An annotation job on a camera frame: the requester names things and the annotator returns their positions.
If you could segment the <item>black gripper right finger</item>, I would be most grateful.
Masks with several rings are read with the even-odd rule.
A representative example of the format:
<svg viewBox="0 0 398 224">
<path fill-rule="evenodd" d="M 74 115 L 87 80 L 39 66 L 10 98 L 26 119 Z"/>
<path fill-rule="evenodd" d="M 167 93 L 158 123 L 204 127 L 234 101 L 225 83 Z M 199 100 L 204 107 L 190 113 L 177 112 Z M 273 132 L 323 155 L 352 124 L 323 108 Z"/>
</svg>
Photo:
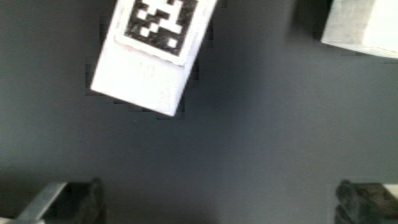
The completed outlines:
<svg viewBox="0 0 398 224">
<path fill-rule="evenodd" d="M 336 189 L 334 224 L 398 224 L 398 183 L 353 183 Z"/>
</svg>

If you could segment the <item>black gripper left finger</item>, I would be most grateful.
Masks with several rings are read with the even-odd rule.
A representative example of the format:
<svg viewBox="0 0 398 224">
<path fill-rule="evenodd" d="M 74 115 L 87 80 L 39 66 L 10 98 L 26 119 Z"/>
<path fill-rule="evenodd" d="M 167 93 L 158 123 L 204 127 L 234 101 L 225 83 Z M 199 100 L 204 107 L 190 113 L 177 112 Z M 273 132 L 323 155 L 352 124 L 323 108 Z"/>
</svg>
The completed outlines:
<svg viewBox="0 0 398 224">
<path fill-rule="evenodd" d="M 105 186 L 89 182 L 51 182 L 39 191 L 12 224 L 106 224 Z"/>
</svg>

